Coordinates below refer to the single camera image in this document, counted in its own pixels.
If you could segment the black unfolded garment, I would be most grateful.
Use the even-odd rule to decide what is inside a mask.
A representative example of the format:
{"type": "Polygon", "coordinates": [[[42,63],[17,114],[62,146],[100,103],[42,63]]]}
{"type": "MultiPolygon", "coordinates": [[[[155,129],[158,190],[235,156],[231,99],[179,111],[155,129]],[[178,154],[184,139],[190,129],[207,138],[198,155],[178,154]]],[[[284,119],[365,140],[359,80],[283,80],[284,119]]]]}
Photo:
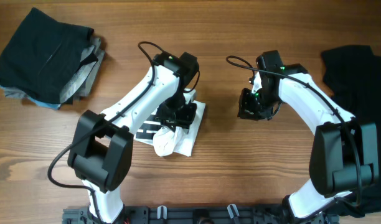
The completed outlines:
{"type": "Polygon", "coordinates": [[[381,56],[368,45],[346,45],[321,52],[321,58],[326,68],[323,82],[333,91],[332,100],[377,127],[379,181],[363,190],[359,207],[344,203],[331,207],[339,216],[363,218],[381,212],[381,56]]]}

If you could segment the black folded shirt on stack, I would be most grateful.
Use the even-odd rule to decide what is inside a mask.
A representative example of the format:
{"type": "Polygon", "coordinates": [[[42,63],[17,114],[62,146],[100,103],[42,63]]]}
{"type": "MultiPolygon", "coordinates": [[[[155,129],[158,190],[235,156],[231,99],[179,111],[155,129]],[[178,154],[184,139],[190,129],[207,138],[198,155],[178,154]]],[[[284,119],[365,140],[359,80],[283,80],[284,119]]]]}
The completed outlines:
{"type": "Polygon", "coordinates": [[[80,68],[93,32],[32,8],[0,55],[0,85],[37,101],[61,103],[60,93],[80,68]]]}

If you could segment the blue folded shirt in stack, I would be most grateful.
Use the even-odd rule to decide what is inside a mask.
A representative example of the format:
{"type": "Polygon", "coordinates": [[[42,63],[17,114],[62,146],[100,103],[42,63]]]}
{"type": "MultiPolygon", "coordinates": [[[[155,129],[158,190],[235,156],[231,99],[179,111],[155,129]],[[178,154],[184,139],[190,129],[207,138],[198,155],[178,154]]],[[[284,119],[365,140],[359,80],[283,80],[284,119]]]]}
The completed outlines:
{"type": "Polygon", "coordinates": [[[61,107],[61,104],[53,104],[53,103],[45,103],[45,102],[37,101],[37,100],[31,98],[30,96],[26,96],[26,98],[28,100],[30,100],[31,102],[35,103],[37,106],[40,106],[43,108],[49,108],[52,110],[59,110],[61,107]]]}

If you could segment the white t-shirt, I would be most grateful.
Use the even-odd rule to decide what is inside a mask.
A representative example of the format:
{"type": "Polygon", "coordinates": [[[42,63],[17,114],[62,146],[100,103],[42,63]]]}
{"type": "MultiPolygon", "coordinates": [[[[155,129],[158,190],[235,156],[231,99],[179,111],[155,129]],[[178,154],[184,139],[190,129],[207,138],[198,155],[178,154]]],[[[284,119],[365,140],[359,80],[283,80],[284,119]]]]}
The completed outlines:
{"type": "Polygon", "coordinates": [[[184,94],[186,103],[197,105],[195,118],[189,129],[177,127],[172,131],[162,126],[156,119],[158,109],[155,109],[138,129],[134,140],[153,146],[160,157],[169,156],[173,152],[190,157],[206,107],[205,103],[196,100],[196,96],[195,90],[184,94]]]}

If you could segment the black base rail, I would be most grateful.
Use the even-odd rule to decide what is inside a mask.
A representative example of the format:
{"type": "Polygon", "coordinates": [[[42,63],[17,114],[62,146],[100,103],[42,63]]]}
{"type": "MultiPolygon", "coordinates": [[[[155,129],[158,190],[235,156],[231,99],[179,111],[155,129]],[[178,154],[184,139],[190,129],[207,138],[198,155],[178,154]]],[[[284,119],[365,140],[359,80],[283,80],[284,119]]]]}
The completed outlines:
{"type": "Polygon", "coordinates": [[[130,224],[197,224],[197,223],[318,223],[339,224],[339,217],[324,212],[307,220],[292,220],[279,204],[262,204],[243,207],[235,204],[226,207],[166,207],[158,208],[127,206],[114,223],[130,224]]]}

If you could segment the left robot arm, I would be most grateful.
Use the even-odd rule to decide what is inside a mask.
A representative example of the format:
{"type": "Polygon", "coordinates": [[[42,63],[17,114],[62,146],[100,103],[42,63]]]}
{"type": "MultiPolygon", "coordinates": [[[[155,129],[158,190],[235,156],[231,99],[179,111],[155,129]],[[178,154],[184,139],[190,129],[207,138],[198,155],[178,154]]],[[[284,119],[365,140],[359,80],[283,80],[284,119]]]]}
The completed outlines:
{"type": "Polygon", "coordinates": [[[157,54],[146,76],[124,98],[96,114],[78,120],[68,166],[83,182],[90,205],[66,210],[63,223],[129,223],[120,185],[131,167],[133,142],[150,121],[158,124],[151,144],[159,156],[179,150],[189,156],[201,124],[205,104],[186,89],[199,73],[197,58],[157,54]]]}

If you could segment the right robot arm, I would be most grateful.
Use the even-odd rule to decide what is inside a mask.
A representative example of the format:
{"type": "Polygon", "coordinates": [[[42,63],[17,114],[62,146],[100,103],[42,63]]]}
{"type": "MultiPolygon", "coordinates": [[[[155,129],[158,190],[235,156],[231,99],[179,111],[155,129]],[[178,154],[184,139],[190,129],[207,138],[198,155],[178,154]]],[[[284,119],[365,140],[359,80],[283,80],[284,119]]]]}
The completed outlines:
{"type": "Polygon", "coordinates": [[[262,53],[255,63],[241,59],[238,64],[252,72],[252,88],[242,90],[238,117],[271,120],[287,104],[314,136],[309,180],[263,212],[279,223],[306,223],[328,222],[328,209],[339,203],[359,208],[363,190],[379,179],[376,125],[341,108],[301,64],[283,64],[278,51],[262,53]]]}

